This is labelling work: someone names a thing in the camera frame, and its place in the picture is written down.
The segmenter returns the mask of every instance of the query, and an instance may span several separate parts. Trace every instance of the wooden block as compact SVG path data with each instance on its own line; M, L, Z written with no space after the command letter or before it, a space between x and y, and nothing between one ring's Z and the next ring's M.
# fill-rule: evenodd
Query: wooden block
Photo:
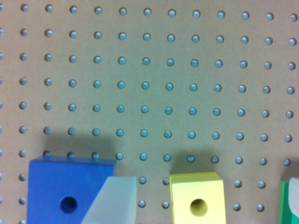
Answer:
M170 175L173 223L225 224L223 180L217 173Z
M291 224L292 212L289 207L289 181L280 181L278 224Z

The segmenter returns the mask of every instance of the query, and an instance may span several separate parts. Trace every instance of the yellow block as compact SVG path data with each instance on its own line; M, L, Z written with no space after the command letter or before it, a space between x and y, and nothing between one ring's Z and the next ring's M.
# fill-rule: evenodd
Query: yellow block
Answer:
M223 180L217 173L170 175L175 224L225 224Z

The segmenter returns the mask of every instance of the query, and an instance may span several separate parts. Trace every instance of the hole in block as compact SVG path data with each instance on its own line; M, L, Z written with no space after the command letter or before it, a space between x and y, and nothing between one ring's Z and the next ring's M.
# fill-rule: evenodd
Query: hole in block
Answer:
M207 205L202 199L195 199L190 205L191 213L196 217L202 217L206 214Z
M61 199L60 207L65 213L72 213L77 208L77 201L73 197L66 196Z

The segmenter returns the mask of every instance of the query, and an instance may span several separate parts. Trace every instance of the brown pegboard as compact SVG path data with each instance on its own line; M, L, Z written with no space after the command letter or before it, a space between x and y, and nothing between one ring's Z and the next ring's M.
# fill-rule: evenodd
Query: brown pegboard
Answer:
M279 180L297 176L298 170L298 88L297 69L288 68L290 62L298 62L297 46L289 44L290 38L299 38L299 21L291 21L292 13L299 13L296 1L2 1L4 10L0 11L0 27L4 34L0 36L0 52L4 57L0 61L0 219L3 223L18 223L26 219L26 205L18 200L27 195L27 180L20 181L19 174L28 175L28 162L50 151L53 156L66 156L74 151L77 157L91 157L94 151L102 159L113 159L117 152L123 153L118 162L118 175L145 176L147 183L138 185L138 200L146 201L144 208L138 208L136 223L162 224L172 223L171 207L162 208L162 202L170 202L169 187L163 185L163 179L169 174L216 171L224 180L227 223L275 223L278 212ZM29 10L21 11L21 5L27 4ZM53 5L51 13L45 6ZM77 6L78 12L72 14L71 6ZM100 6L103 12L94 13ZM126 7L127 15L121 16L119 9ZM149 7L151 15L146 17L143 10ZM167 15L173 8L177 15ZM201 16L195 19L192 13L200 10ZM224 19L217 12L225 12ZM242 12L249 13L249 19L242 19ZM274 19L268 21L267 13L273 13ZM20 30L26 28L27 36L21 36ZM45 31L51 29L52 37L46 37ZM78 32L77 38L71 38L69 32ZM102 38L93 37L95 31ZM119 40L120 32L127 38ZM144 41L144 33L150 33L151 40ZM173 34L176 40L167 41ZM192 42L192 36L199 35L198 43ZM218 35L224 36L224 42L216 42ZM246 35L249 43L241 43ZM268 46L264 40L273 38ZM20 60L20 54L26 53L28 60ZM51 62L44 60L45 54L53 57ZM70 55L77 56L77 62L68 61ZM102 58L100 64L93 57ZM119 65L118 59L126 58L125 65ZM142 59L150 58L150 65L143 65ZM175 65L166 65L167 59L175 60ZM191 67L191 60L199 62ZM223 67L217 68L215 62L223 61ZM239 63L248 62L242 69ZM265 62L271 62L272 68L263 68ZM22 86L20 78L26 77L28 83ZM50 78L52 85L47 87L44 80ZM75 88L68 81L77 82ZM101 87L95 89L93 82L101 81ZM117 87L119 81L125 82L125 88ZM148 81L150 87L144 91L141 83ZM165 89L166 83L174 84L172 91ZM190 85L196 83L197 91L190 91ZM221 92L213 90L221 84ZM246 92L238 91L239 85L247 87ZM263 93L263 86L270 86L271 92ZM289 86L295 93L287 93ZM26 102L25 110L19 109L19 103ZM50 102L52 109L47 111L43 104ZM69 104L76 104L77 110L70 112ZM99 104L101 111L93 112L93 105ZM118 113L118 105L125 106L124 113ZM148 114L142 114L142 105L149 107ZM172 115L164 110L171 106ZM189 108L195 107L197 114L191 116ZM214 108L221 109L220 116L213 115ZM239 108L246 111L240 118ZM268 110L270 116L262 117L262 111ZM285 114L293 111L294 117L287 119ZM20 126L27 133L19 132ZM43 129L51 127L51 134ZM74 127L75 136L67 134ZM92 135L93 128L100 135ZM121 128L124 136L118 137L116 131ZM147 129L149 136L143 138L140 131ZM164 138L164 132L170 130L172 137ZM196 137L188 138L188 132L195 131ZM213 140L212 134L218 132L221 137ZM238 133L245 135L237 141ZM262 142L260 136L267 133L269 139ZM292 135L292 141L286 143L286 134ZM27 156L21 158L19 151L25 149ZM147 153L148 159L141 161L140 153ZM164 154L170 154L172 160L165 162ZM195 162L188 163L188 155L195 156ZM217 155L219 163L213 164L211 157ZM236 157L242 157L243 163L237 165ZM260 158L267 158L265 166L259 164ZM292 165L286 167L283 160L290 158ZM236 180L242 181L242 187L236 188ZM266 183L265 189L259 189L259 181ZM233 209L235 203L241 204L241 210ZM263 204L264 211L258 212L257 205Z

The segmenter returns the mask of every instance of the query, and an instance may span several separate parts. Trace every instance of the blue wooden block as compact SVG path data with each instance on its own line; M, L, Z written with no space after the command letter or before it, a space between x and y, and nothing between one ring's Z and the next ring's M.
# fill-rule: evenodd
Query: blue wooden block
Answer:
M30 161L28 224L81 223L116 161L46 157Z

